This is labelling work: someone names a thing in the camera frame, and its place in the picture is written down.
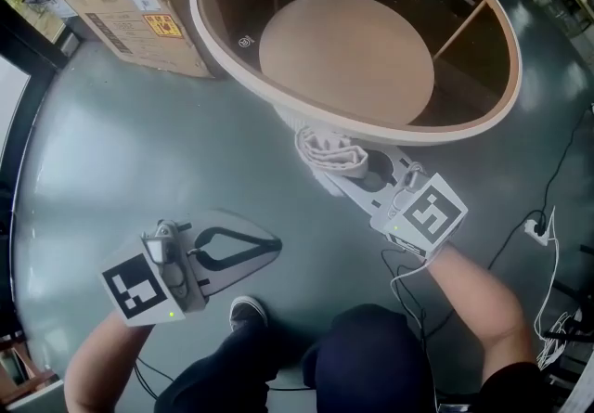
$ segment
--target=black cable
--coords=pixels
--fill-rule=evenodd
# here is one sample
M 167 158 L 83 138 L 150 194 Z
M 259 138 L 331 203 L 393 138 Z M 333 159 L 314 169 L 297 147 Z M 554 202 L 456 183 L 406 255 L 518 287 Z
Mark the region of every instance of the black cable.
M 493 257 L 493 259 L 491 260 L 491 263 L 489 263 L 489 266 L 486 268 L 487 271 L 491 270 L 491 268 L 495 264 L 495 261 L 497 261 L 497 258 L 499 257 L 499 255 L 501 253 L 503 253 L 503 251 L 506 249 L 506 247 L 508 246 L 508 243 L 511 240 L 511 237 L 513 237 L 513 234 L 518 230 L 518 228 L 520 228 L 521 226 L 523 226 L 526 223 L 526 220 L 528 220 L 528 218 L 530 218 L 535 213 L 540 213 L 541 216 L 543 215 L 543 212 L 541 210 L 531 210 L 524 216 L 524 218 L 518 225 L 516 225 L 514 228 L 511 229 L 511 232 L 508 235 L 508 237 L 505 239 L 505 241 L 503 242 L 503 245 L 501 245 L 501 248 L 499 248 L 499 251 Z
M 450 310 L 450 312 L 447 313 L 447 316 L 444 317 L 444 320 L 442 320 L 439 324 L 437 324 L 437 326 L 435 326 L 427 333 L 425 339 L 429 340 L 433 335 L 435 335 L 439 330 L 441 330 L 447 324 L 447 321 L 451 319 L 455 313 L 456 311 L 454 311 L 454 309 Z
M 154 372 L 162 375 L 166 379 L 169 379 L 171 382 L 174 381 L 174 379 L 172 379 L 169 375 L 166 375 L 163 372 L 161 372 L 160 370 L 156 369 L 155 367 L 149 365 L 147 362 L 145 362 L 144 360 L 142 360 L 140 357 L 137 360 L 142 365 L 144 365 L 146 368 L 150 368 L 152 371 L 154 371 Z M 142 373 L 140 373 L 140 369 L 138 368 L 138 365 L 137 364 L 134 365 L 134 372 L 136 374 L 136 378 L 138 379 L 138 382 L 140 383 L 140 386 L 142 388 L 144 388 L 145 391 L 156 400 L 157 399 L 157 395 L 150 389 L 149 384 L 147 383 L 147 381 L 145 380 L 145 378 L 142 376 Z M 272 390 L 273 392 L 304 392 L 304 391 L 307 391 L 307 390 L 314 390 L 313 388 L 309 388 L 309 387 L 299 387 L 299 388 L 273 388 L 273 387 L 268 387 L 268 388 L 270 390 Z
M 142 365 L 144 365 L 146 368 L 150 368 L 153 372 L 157 372 L 159 375 L 165 377 L 166 379 L 168 379 L 169 381 L 174 381 L 174 379 L 172 379 L 169 375 L 164 374 L 163 372 L 161 372 L 160 370 L 157 370 L 155 367 L 151 367 L 147 362 L 145 362 L 142 358 L 138 358 L 137 359 L 138 362 L 140 362 Z
M 150 390 L 149 385 L 147 384 L 147 382 L 145 381 L 144 377 L 142 376 L 142 374 L 140 373 L 140 370 L 138 369 L 138 364 L 134 364 L 134 373 L 136 374 L 136 378 L 138 379 L 138 383 L 140 383 L 140 386 L 145 390 L 145 392 L 147 392 L 154 400 L 157 399 L 157 395 Z
M 393 269 L 392 269 L 392 267 L 388 263 L 388 260 L 386 260 L 386 257 L 385 257 L 385 253 L 386 252 L 404 253 L 406 251 L 404 251 L 404 250 L 400 251 L 400 250 L 390 249 L 390 248 L 387 248 L 385 250 L 381 250 L 381 259 L 383 260 L 383 263 L 388 268 L 388 271 L 390 271 L 390 274 L 392 275 L 392 279 L 394 279 L 395 277 L 399 277 L 400 276 L 400 269 L 401 268 L 405 268 L 408 271 L 413 271 L 415 269 L 418 269 L 418 268 L 411 268 L 410 266 L 406 266 L 406 265 L 399 265 L 396 268 L 396 272 L 394 272 Z M 400 305 L 402 305 L 402 308 L 407 312 L 407 314 L 410 315 L 410 313 L 408 312 L 410 308 L 408 306 L 406 306 L 405 303 L 404 303 L 404 301 L 402 300 L 402 295 L 400 294 L 400 290 L 398 289 L 398 283 L 400 283 L 402 285 L 402 287 L 407 292 L 408 296 L 410 296 L 410 298 L 412 299 L 412 301 L 417 305 L 417 307 L 420 310 L 420 314 L 418 316 L 419 323 L 420 323 L 420 342 L 421 342 L 423 351 L 426 353 L 427 352 L 427 342 L 426 342 L 426 337 L 425 337 L 425 318 L 427 317 L 427 312 L 425 311 L 425 308 L 419 303 L 419 301 L 414 296 L 414 294 L 412 293 L 412 291 L 404 283 L 404 281 L 402 279 L 397 279 L 396 282 L 395 282 L 395 284 L 394 284 L 394 287 L 396 289 L 396 294 L 398 295 L 398 302 L 400 303 Z
M 542 209 L 540 209 L 540 212 L 542 214 L 541 214 L 539 226 L 540 226 L 540 229 L 542 230 L 542 233 L 539 233 L 539 235 L 542 235 L 543 233 L 545 233 L 545 230 L 547 229 L 547 216 L 545 215 L 545 210 L 547 209 L 547 201 L 549 199 L 550 185 L 555 180 L 555 177 L 557 177 L 557 174 L 559 173 L 559 171 L 561 169 L 563 161 L 565 160 L 565 156 L 567 155 L 567 151 L 574 143 L 574 136 L 575 136 L 575 132 L 577 131 L 577 128 L 579 128 L 580 124 L 582 123 L 584 116 L 586 116 L 586 114 L 590 111 L 592 111 L 592 107 L 590 105 L 588 105 L 588 108 L 586 110 L 584 110 L 582 112 L 582 114 L 580 115 L 580 117 L 577 119 L 577 123 L 575 123 L 574 129 L 572 130 L 571 136 L 569 138 L 569 142 L 567 143 L 567 146 L 565 146 L 565 150 L 563 151 L 563 154 L 561 155 L 561 158 L 559 159 L 557 168 L 555 169 L 555 172 L 553 173 L 553 175 L 550 177 L 549 181 L 547 182 L 547 186 L 545 187 L 545 198 L 542 203 Z

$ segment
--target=cardboard box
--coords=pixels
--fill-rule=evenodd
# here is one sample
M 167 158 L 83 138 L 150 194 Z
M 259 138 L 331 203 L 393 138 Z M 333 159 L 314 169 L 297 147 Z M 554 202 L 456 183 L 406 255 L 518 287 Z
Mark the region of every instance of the cardboard box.
M 209 67 L 220 72 L 194 28 L 188 0 L 66 2 L 122 60 L 190 76 L 212 76 Z

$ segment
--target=white cable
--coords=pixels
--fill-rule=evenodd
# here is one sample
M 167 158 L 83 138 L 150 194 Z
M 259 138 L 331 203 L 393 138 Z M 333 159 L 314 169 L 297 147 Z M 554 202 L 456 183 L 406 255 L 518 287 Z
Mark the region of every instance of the white cable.
M 420 324 L 419 318 L 415 316 L 415 313 L 412 312 L 412 310 L 405 304 L 405 302 L 400 298 L 400 296 L 398 296 L 398 291 L 396 290 L 396 288 L 394 287 L 394 280 L 397 279 L 396 277 L 390 282 L 390 289 L 392 290 L 392 293 L 394 294 L 394 296 L 396 297 L 396 299 L 398 300 L 398 302 L 400 304 L 402 304 L 402 307 L 405 308 L 405 310 L 415 319 L 415 321 L 417 322 L 417 325 L 419 326 L 419 329 L 422 330 L 423 327 Z
M 561 333 L 561 334 L 566 333 L 563 326 L 565 325 L 565 322 L 567 322 L 567 319 L 571 319 L 574 316 L 575 316 L 575 314 L 573 316 L 570 316 L 566 312 L 561 314 L 560 317 L 555 322 L 555 324 L 553 324 L 553 326 L 550 328 L 550 331 L 555 332 L 555 333 Z M 561 356 L 561 354 L 564 352 L 566 344 L 567 344 L 567 342 L 560 342 L 558 339 L 547 339 L 545 341 L 545 346 L 543 347 L 542 351 L 540 351 L 540 354 L 538 354 L 538 357 L 536 358 L 536 362 L 538 363 L 538 368 L 540 368 L 542 370 L 543 368 L 545 368 L 545 367 L 549 366 L 550 364 L 552 364 L 553 362 L 555 362 Z
M 419 329 L 421 329 L 421 330 L 423 329 L 423 327 L 420 324 L 419 318 L 415 316 L 415 314 L 412 312 L 412 310 L 405 304 L 405 302 L 400 298 L 400 296 L 398 296 L 398 291 L 396 290 L 395 283 L 398 279 L 401 279 L 401 278 L 407 277 L 407 276 L 411 276 L 411 275 L 415 275 L 415 274 L 419 273 L 419 271 L 422 271 L 423 269 L 428 268 L 429 265 L 431 263 L 433 263 L 433 260 L 435 258 L 437 258 L 438 254 L 439 254 L 439 251 L 436 251 L 433 254 L 433 257 L 429 261 L 425 261 L 421 266 L 419 266 L 416 269 L 413 269 L 412 271 L 407 271 L 406 273 L 403 273 L 402 275 L 395 276 L 392 279 L 392 281 L 390 281 L 390 289 L 392 290 L 392 293 L 394 294 L 394 296 L 396 297 L 398 302 L 400 304 L 402 304 L 402 306 L 405 308 L 405 310 L 415 319 L 415 321 L 417 322 L 417 325 L 419 326 Z
M 549 233 L 549 229 L 551 227 L 553 229 L 553 236 L 549 239 L 549 241 L 555 242 L 555 265 L 553 267 L 553 272 L 550 277 L 549 290 L 547 291 L 547 295 L 545 296 L 545 301 L 542 303 L 542 306 L 540 307 L 540 310 L 538 311 L 538 314 L 535 318 L 535 322 L 533 324 L 535 333 L 538 336 L 538 339 L 540 339 L 542 342 L 546 342 L 547 339 L 545 339 L 542 336 L 541 317 L 542 313 L 545 310 L 545 307 L 547 307 L 547 303 L 549 302 L 550 292 L 553 289 L 553 282 L 555 281 L 555 276 L 557 274 L 557 265 L 559 264 L 559 241 L 557 240 L 557 233 L 555 232 L 555 207 L 553 207 L 553 211 L 550 214 L 549 226 L 547 226 L 547 233 Z
M 565 346 L 567 342 L 560 342 L 558 339 L 546 339 L 542 336 L 542 314 L 547 307 L 547 303 L 549 302 L 550 293 L 553 288 L 553 283 L 555 281 L 555 276 L 557 275 L 557 267 L 559 266 L 559 255 L 560 255 L 560 248 L 559 248 L 559 239 L 557 239 L 557 232 L 555 231 L 555 207 L 550 214 L 549 219 L 549 226 L 547 226 L 547 233 L 549 233 L 549 229 L 552 228 L 553 236 L 548 239 L 548 241 L 553 241 L 555 243 L 555 265 L 553 266 L 553 272 L 550 276 L 550 283 L 549 289 L 547 291 L 547 295 L 545 296 L 545 300 L 536 315 L 535 322 L 534 322 L 534 330 L 538 339 L 544 342 L 543 349 L 538 354 L 536 358 L 536 362 L 538 363 L 538 367 L 542 370 L 543 368 L 549 366 L 553 362 L 555 362 L 565 350 Z M 563 326 L 567 319 L 572 318 L 568 313 L 563 313 L 559 316 L 557 321 L 552 325 L 550 328 L 551 332 L 555 333 L 565 333 Z

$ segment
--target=white sole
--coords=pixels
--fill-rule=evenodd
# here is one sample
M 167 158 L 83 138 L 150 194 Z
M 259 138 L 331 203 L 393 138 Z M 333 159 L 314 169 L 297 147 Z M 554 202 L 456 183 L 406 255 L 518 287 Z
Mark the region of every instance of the white sole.
M 266 311 L 260 303 L 258 303 L 255 299 L 253 299 L 250 296 L 239 296 L 233 300 L 233 303 L 231 303 L 231 309 L 229 309 L 229 325 L 231 325 L 231 313 L 233 312 L 233 308 L 238 303 L 247 303 L 251 305 L 256 311 L 258 311 L 260 316 L 262 316 L 265 326 L 268 327 L 268 316 L 266 315 Z

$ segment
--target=person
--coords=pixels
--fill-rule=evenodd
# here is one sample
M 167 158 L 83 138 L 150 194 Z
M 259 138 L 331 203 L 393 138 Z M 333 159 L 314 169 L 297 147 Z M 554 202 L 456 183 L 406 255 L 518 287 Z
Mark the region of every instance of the person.
M 514 294 L 451 244 L 428 266 L 484 349 L 483 384 L 471 411 L 545 411 L 529 328 Z M 156 413 L 266 412 L 267 381 L 282 346 L 253 298 L 231 305 L 232 332 L 158 397 Z M 65 380 L 70 413 L 114 410 L 152 326 L 128 328 L 110 314 L 72 358 Z M 303 359 L 319 413 L 435 411 L 432 373 L 407 319 L 375 304 L 337 316 Z

